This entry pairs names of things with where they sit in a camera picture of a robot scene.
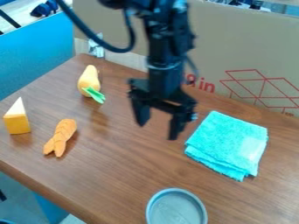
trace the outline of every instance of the red line drawing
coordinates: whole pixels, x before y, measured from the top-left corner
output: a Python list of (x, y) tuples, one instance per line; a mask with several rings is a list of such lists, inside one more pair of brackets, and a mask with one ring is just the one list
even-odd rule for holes
[[(282, 109), (282, 113), (286, 109), (299, 109), (299, 101), (295, 101), (299, 99), (299, 88), (284, 77), (268, 78), (257, 69), (227, 70), (226, 74), (229, 79), (220, 80), (220, 83), (229, 90), (229, 98), (235, 95), (240, 99), (254, 99), (253, 105), (258, 102), (269, 109)], [(254, 87), (254, 91), (250, 90), (244, 86), (247, 81), (260, 83), (261, 89)], [(276, 95), (267, 91), (266, 86), (272, 88), (272, 92), (276, 91)]]

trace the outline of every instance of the cardboard box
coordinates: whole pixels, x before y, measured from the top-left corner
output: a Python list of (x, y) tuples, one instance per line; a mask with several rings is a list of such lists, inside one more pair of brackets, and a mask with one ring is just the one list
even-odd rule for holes
[[(190, 55), (201, 71), (194, 87), (299, 116), (299, 18), (190, 2), (191, 25), (198, 35), (196, 49)], [(125, 46), (128, 38), (120, 12), (100, 5), (91, 7), (102, 17), (96, 20), (95, 15), (84, 17), (87, 23), (92, 27), (97, 25), (96, 31), (103, 32), (105, 40)], [(135, 19), (134, 25), (138, 37), (136, 49), (126, 54), (107, 52), (106, 57), (144, 71), (147, 42), (140, 21)], [(76, 36), (78, 44), (84, 36), (79, 32)], [(193, 78), (190, 70), (186, 74)]]

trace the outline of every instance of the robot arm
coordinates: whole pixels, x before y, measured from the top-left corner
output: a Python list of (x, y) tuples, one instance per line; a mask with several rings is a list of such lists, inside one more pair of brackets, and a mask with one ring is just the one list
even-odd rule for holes
[(123, 10), (130, 36), (128, 47), (117, 48), (97, 38), (63, 0), (57, 0), (67, 16), (90, 39), (115, 53), (129, 52), (136, 42), (135, 32), (129, 20), (129, 11), (133, 11), (143, 20), (149, 41), (147, 58), (149, 78), (129, 80), (132, 108), (136, 121), (141, 126), (150, 119), (150, 108), (173, 114), (169, 139), (177, 139), (185, 124), (194, 118), (193, 108), (196, 105), (196, 101), (181, 89), (185, 61), (198, 76), (196, 67), (186, 55), (193, 48), (195, 38), (189, 26), (187, 2), (185, 0), (99, 0), (99, 2), (108, 8)]

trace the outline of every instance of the floor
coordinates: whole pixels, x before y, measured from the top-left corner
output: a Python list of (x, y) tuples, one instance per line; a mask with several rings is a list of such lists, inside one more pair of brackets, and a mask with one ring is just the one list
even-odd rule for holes
[[(31, 190), (0, 172), (0, 189), (7, 197), (0, 201), (0, 219), (16, 224), (49, 224)], [(60, 224), (84, 224), (82, 220), (68, 215)]]

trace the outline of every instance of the blue wall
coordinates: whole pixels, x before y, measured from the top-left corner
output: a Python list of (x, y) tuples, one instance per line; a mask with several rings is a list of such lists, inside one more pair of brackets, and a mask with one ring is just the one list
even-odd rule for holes
[(0, 101), (73, 56), (73, 25), (57, 15), (0, 36)]
[(16, 0), (0, 0), (0, 6), (1, 5), (4, 5), (4, 4), (8, 4), (8, 3), (11, 3), (13, 1), (16, 1)]

